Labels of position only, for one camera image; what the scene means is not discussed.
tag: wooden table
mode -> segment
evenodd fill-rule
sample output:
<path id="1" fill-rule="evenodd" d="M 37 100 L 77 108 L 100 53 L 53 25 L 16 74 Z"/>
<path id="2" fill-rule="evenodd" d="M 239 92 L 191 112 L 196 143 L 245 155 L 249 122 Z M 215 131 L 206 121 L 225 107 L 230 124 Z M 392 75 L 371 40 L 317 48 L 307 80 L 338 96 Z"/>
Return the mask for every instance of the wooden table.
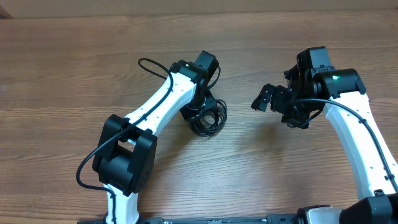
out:
<path id="1" fill-rule="evenodd" d="M 357 201 L 351 167 L 329 122 L 290 129 L 250 105 L 307 47 L 328 47 L 355 68 L 384 139 L 398 157 L 398 11 L 272 12 L 0 20 L 0 223 L 101 218 L 104 192 L 75 172 L 105 119 L 134 111 L 163 80 L 137 65 L 167 67 L 207 50 L 222 74 L 224 129 L 196 137 L 181 115 L 159 136 L 155 169 L 140 193 L 144 217 L 263 216 Z M 91 162 L 82 177 L 99 185 Z"/>

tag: wood grain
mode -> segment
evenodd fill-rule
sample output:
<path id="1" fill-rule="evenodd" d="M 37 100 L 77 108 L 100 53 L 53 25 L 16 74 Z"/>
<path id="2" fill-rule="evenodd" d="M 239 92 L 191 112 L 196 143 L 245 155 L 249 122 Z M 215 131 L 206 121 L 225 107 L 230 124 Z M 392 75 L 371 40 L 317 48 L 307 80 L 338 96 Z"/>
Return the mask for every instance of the wood grain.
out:
<path id="1" fill-rule="evenodd" d="M 290 129 L 250 109 L 266 83 L 285 85 L 295 56 L 328 47 L 355 68 L 376 123 L 398 156 L 398 11 L 92 17 L 0 21 L 0 223 L 76 223 L 106 212 L 103 192 L 75 181 L 105 119 L 143 104 L 162 80 L 141 57 L 169 66 L 215 54 L 213 89 L 228 104 L 218 135 L 196 137 L 178 114 L 159 137 L 140 194 L 143 216 L 242 217 L 357 201 L 348 160 L 323 116 Z M 87 166 L 83 179 L 97 184 Z"/>
<path id="2" fill-rule="evenodd" d="M 16 19 L 221 12 L 396 9 L 396 0 L 0 0 Z"/>

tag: tabletop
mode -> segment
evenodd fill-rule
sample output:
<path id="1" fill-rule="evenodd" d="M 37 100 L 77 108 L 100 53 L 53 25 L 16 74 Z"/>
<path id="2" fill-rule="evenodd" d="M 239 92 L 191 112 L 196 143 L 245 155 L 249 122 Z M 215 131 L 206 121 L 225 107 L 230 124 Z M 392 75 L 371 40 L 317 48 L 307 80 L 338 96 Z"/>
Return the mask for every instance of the tabletop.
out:
<path id="1" fill-rule="evenodd" d="M 179 113 L 166 125 L 139 195 L 143 217 L 254 217 L 358 201 L 323 113 L 302 130 L 251 109 L 263 85 L 286 85 L 282 72 L 308 47 L 324 45 L 332 65 L 358 71 L 398 158 L 398 10 L 0 20 L 0 30 L 0 223 L 103 217 L 105 193 L 81 188 L 75 172 L 106 118 L 134 111 L 163 83 L 141 57 L 169 67 L 209 51 L 222 69 L 212 93 L 228 105 L 211 138 L 195 136 Z M 101 185 L 91 162 L 82 179 Z"/>

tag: black end effector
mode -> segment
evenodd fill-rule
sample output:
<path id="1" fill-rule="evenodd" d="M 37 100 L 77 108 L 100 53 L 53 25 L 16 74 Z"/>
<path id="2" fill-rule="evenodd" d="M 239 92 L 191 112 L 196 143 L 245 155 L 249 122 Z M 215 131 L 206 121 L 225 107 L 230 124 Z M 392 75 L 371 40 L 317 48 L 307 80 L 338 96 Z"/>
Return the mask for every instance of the black end effector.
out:
<path id="1" fill-rule="evenodd" d="M 171 72 L 179 72 L 191 78 L 191 81 L 197 84 L 192 101 L 180 110 L 185 120 L 198 119 L 199 114 L 217 110 L 216 100 L 208 88 L 208 83 L 216 72 L 218 65 L 214 55 L 202 51 L 195 62 L 180 60 L 177 63 L 173 63 L 170 67 Z"/>
<path id="2" fill-rule="evenodd" d="M 128 118 L 112 114 L 106 121 L 98 145 L 102 145 L 129 125 Z M 134 151 L 118 144 L 132 139 L 136 142 Z M 154 168 L 157 137 L 150 129 L 145 131 L 135 127 L 121 136 L 119 140 L 107 144 L 94 157 L 93 170 L 98 173 L 99 181 L 112 184 L 123 194 L 140 192 L 146 185 Z"/>
<path id="3" fill-rule="evenodd" d="M 297 55 L 297 64 L 284 72 L 288 87 L 266 84 L 251 105 L 252 109 L 271 110 L 282 113 L 281 122 L 290 127 L 308 128 L 310 113 L 321 111 L 324 103 L 294 103 L 298 99 L 318 98 L 328 100 L 340 97 L 341 93 L 366 88 L 354 69 L 335 70 L 331 66 L 326 47 L 309 48 Z"/>

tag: wall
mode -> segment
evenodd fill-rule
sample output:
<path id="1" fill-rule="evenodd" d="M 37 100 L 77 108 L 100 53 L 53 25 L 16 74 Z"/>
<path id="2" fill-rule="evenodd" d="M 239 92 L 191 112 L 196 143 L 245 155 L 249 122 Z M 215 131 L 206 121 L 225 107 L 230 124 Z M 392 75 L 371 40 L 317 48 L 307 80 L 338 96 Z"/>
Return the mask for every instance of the wall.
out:
<path id="1" fill-rule="evenodd" d="M 395 9 L 397 0 L 0 0 L 13 18 Z"/>

